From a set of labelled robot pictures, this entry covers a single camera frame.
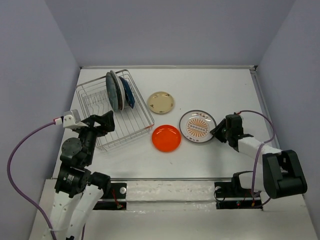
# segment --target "blue plate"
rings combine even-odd
[[[129,106],[133,109],[134,106],[135,106],[135,98],[134,98],[134,95],[131,91],[131,88],[130,88],[130,85],[129,83],[127,82],[127,80],[125,80],[123,77],[119,77],[122,84],[123,84],[123,87],[124,87],[124,91],[125,91],[125,100],[127,101],[127,103],[129,104]]]
[[[113,111],[117,112],[119,110],[119,99],[117,94],[118,83],[115,83],[113,77],[110,72],[107,72],[105,75],[105,85],[106,92],[108,93],[109,102]]]

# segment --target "beige plate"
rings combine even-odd
[[[165,114],[174,108],[175,101],[169,93],[158,91],[148,98],[147,104],[152,112],[156,114]]]

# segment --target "white enclosure wall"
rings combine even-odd
[[[79,67],[43,0],[0,1],[0,239],[29,238],[36,209],[7,178],[15,145],[70,107]],[[12,175],[39,201],[52,175],[62,139],[61,126],[30,138],[16,153]]]
[[[69,109],[79,66],[106,65],[260,64],[281,147],[301,159],[307,203],[320,226],[319,12],[317,0],[1,1],[0,190],[7,217],[0,220],[0,236],[28,239],[36,212],[9,185],[11,150]],[[61,137],[62,129],[51,126],[13,160],[13,178],[35,200],[51,176]]]
[[[257,65],[294,0],[46,0],[80,66]]]
[[[320,1],[297,0],[258,67],[280,146],[297,152],[317,235],[319,208]]]

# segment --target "plate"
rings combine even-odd
[[[135,106],[135,98],[134,98],[134,95],[131,91],[130,85],[129,85],[128,81],[125,80],[123,77],[120,76],[119,78],[120,78],[120,80],[123,84],[123,87],[124,87],[125,100],[128,103],[128,105],[133,109]]]
[[[113,111],[117,112],[119,110],[119,99],[117,94],[118,86],[113,77],[111,76],[110,72],[107,72],[105,75],[105,86],[110,105]]]
[[[213,138],[210,131],[217,126],[215,119],[207,112],[192,110],[180,119],[179,129],[182,135],[193,143],[205,143]]]
[[[117,74],[113,70],[110,71],[110,74],[112,78],[117,82],[117,85],[118,85],[118,89],[117,89],[118,109],[122,111],[125,108],[125,100],[126,100],[125,88],[120,78],[117,76]]]
[[[179,147],[181,134],[174,126],[158,126],[152,133],[152,143],[159,151],[169,153]]]
[[[152,94],[147,101],[149,109],[156,114],[165,114],[174,108],[174,98],[165,91]]]

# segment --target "wire dish rack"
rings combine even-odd
[[[114,112],[114,131],[99,137],[96,141],[95,146],[103,151],[150,132],[155,124],[129,71],[124,69],[117,71],[116,74],[129,83],[135,104],[131,108],[126,102],[124,110]],[[108,99],[106,76],[77,85],[76,94],[86,118],[93,114],[100,116],[113,110]]]

